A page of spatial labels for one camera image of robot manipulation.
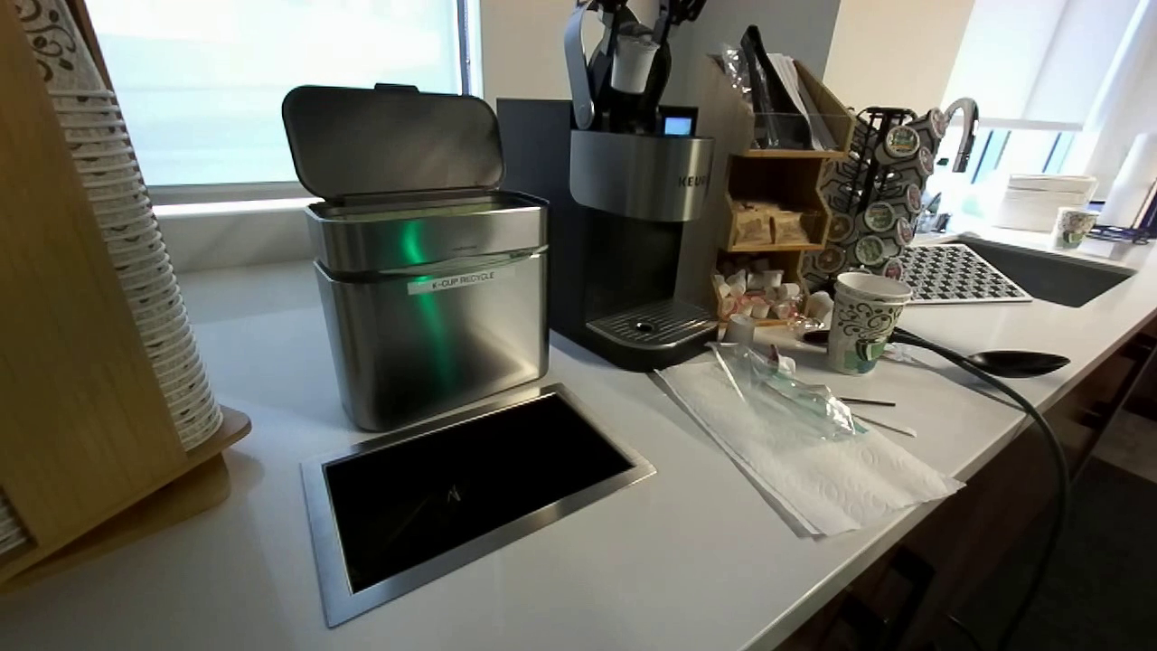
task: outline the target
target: black cord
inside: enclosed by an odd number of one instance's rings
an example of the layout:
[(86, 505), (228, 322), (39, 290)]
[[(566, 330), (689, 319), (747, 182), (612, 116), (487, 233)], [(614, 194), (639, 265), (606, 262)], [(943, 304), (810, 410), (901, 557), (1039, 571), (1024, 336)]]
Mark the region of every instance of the black cord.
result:
[(948, 618), (948, 627), (972, 647), (972, 651), (980, 651), (985, 645), (977, 639), (977, 632), (962, 622), (962, 618)]
[(1051, 563), (1051, 557), (1055, 557), (1060, 533), (1065, 533), (1068, 514), (1071, 514), (1071, 491), (1074, 491), (1071, 464), (1068, 464), (1068, 457), (1065, 457), (1065, 448), (1060, 448), (1060, 439), (1055, 439), (1055, 429), (1049, 427), (1049, 421), (1045, 421), (1021, 392), (1012, 392), (1006, 380), (992, 376), (992, 372), (980, 369), (972, 358), (966, 358), (966, 353), (959, 353), (959, 351), (950, 351), (950, 347), (942, 347), (942, 344), (933, 344), (933, 341), (925, 341), (925, 336), (916, 336), (916, 333), (908, 333), (908, 330), (898, 330), (898, 333), (892, 333), (892, 344), (925, 347), (925, 351), (956, 363), (959, 369), (972, 372), (972, 376), (985, 380), (989, 388), (1008, 395), (1008, 399), (1039, 423), (1039, 429), (1045, 435), (1049, 452), (1051, 452), (1051, 459), (1055, 459), (1055, 516), (1051, 516), (1051, 533), (1049, 533), (1049, 540), (1045, 540), (1045, 551), (1043, 551), (1043, 557), (1039, 557), (1039, 568), (1036, 568), (1036, 576), (1032, 576), (1032, 587), (1029, 587), (1029, 593), (1021, 598), (1012, 618), (1008, 618), (1006, 629), (1001, 629), (997, 647), (1008, 647), (1012, 636), (1018, 636), (1018, 629), (1021, 629), (1021, 622), (1024, 622), (1024, 615), (1029, 615), (1029, 608), (1039, 599), (1043, 581), (1045, 581), (1045, 576), (1049, 576), (1049, 563)]

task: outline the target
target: stainless steel sink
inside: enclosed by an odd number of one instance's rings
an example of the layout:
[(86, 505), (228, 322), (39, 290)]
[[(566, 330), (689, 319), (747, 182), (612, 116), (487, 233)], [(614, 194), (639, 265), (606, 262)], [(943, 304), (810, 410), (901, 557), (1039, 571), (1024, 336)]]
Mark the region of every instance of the stainless steel sink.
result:
[(327, 622), (345, 627), (646, 474), (560, 388), (305, 468)]
[(980, 236), (959, 236), (956, 242), (977, 249), (989, 265), (995, 265), (1001, 275), (1008, 275), (1021, 290), (1029, 290), (1039, 299), (1083, 309), (1107, 290), (1133, 277), (1133, 269), (1119, 265), (1096, 265), (1083, 258), (1060, 258), (1045, 249), (1024, 249), (992, 242)]

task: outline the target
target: rectangular opening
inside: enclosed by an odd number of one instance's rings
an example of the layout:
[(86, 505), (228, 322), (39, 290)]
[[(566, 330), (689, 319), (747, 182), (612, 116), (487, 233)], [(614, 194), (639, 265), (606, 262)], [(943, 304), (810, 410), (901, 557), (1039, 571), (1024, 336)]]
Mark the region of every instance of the rectangular opening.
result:
[(637, 481), (560, 395), (308, 474), (327, 622), (339, 627)]

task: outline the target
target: stainless steel trash bin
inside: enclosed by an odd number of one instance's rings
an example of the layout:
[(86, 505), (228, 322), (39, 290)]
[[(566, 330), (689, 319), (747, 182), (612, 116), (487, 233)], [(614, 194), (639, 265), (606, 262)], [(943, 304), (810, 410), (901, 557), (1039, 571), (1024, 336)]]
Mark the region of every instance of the stainless steel trash bin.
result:
[(305, 87), (281, 104), (345, 410), (401, 429), (545, 372), (545, 207), (492, 193), (474, 99)]

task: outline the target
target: kitchen counter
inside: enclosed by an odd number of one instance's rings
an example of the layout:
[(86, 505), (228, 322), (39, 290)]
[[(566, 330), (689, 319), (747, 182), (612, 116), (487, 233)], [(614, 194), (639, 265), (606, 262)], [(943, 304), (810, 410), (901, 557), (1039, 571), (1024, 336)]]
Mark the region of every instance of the kitchen counter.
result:
[[(1012, 383), (1051, 406), (1154, 315), (1154, 287), (1157, 258), (1084, 309), (913, 309), (904, 327), (959, 351), (1071, 353), (1068, 369)], [(308, 265), (201, 270), (186, 275), (186, 295), (222, 401), (252, 416), (228, 452), (231, 498), (5, 598), (0, 647), (774, 647), (929, 514), (801, 540), (646, 376), (552, 341), (551, 376), (656, 474), (327, 629), (302, 468), (364, 439), (339, 413), (316, 275)], [(806, 376), (898, 399), (891, 421), (919, 429), (901, 446), (956, 479), (1029, 427), (924, 351), (892, 351), (873, 376)]]

